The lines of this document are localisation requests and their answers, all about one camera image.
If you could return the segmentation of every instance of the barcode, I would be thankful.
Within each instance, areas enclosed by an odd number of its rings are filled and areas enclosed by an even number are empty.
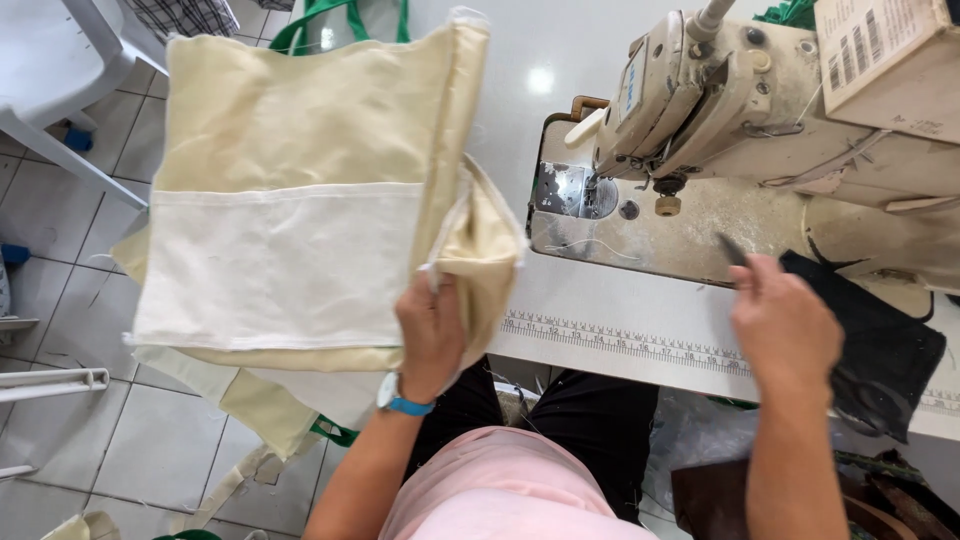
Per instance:
[[[867,11],[867,36],[870,37],[870,54],[874,56],[874,62],[883,58],[883,41],[880,40],[880,34],[876,31],[876,19],[874,10]]]
[[[846,36],[840,38],[840,58],[843,59],[843,74],[849,85],[856,77],[856,71],[853,71],[853,56],[850,54],[850,43]]]
[[[830,89],[836,91],[840,89],[840,66],[837,64],[837,56],[833,55],[827,61],[830,67]]]
[[[867,60],[867,48],[863,46],[860,25],[853,27],[853,50],[856,51],[856,66],[860,70],[860,75],[863,75],[863,72],[870,67],[870,61]]]

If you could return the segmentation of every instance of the white fabric panel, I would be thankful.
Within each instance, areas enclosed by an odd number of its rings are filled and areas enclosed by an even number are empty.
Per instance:
[[[287,389],[302,404],[319,410],[338,426],[360,430],[376,409],[376,392],[385,371],[286,371],[248,368],[263,380]]]
[[[398,183],[154,191],[133,344],[401,345],[393,305],[407,283],[421,193],[422,184]]]
[[[238,367],[218,366],[169,347],[154,345],[137,347],[133,357],[186,384],[216,406],[220,406],[220,401],[240,371]]]

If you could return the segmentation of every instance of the cardboard box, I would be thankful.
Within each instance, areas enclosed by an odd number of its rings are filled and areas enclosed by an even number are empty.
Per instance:
[[[945,0],[814,4],[827,117],[960,143],[960,27]]]

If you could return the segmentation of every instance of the white watch face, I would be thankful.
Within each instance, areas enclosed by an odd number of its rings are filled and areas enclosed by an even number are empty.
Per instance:
[[[376,392],[376,406],[378,408],[385,408],[394,400],[396,397],[396,381],[396,371],[387,373],[387,376],[383,378],[380,389]]]

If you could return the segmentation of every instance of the plastic bag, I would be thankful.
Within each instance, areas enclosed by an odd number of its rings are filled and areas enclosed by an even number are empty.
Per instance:
[[[643,493],[673,512],[670,471],[747,457],[758,420],[759,410],[741,410],[699,394],[661,388]],[[836,448],[842,435],[834,431],[831,437]]]

